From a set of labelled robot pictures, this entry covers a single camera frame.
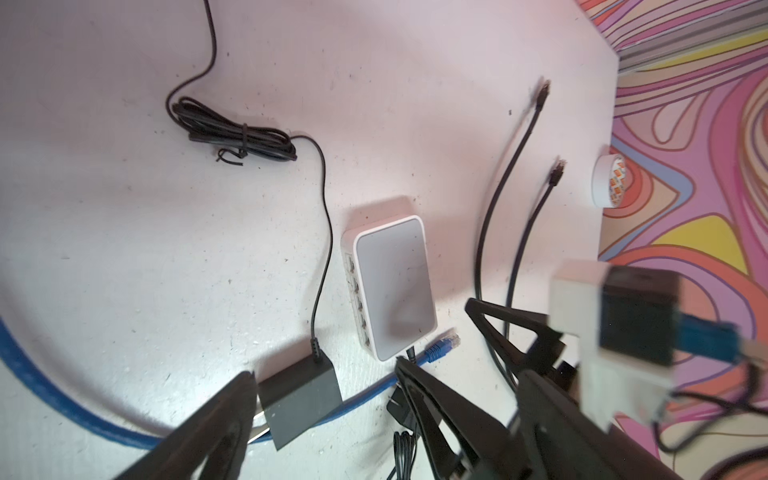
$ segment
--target white tape roll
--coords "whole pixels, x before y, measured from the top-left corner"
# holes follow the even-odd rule
[[[627,164],[621,155],[598,158],[592,173],[592,201],[601,208],[616,208],[621,204],[627,183]]]

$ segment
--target power adapter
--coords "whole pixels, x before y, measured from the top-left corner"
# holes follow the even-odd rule
[[[342,404],[339,380],[328,356],[318,349],[259,384],[266,426],[251,437],[272,434],[280,450]]]

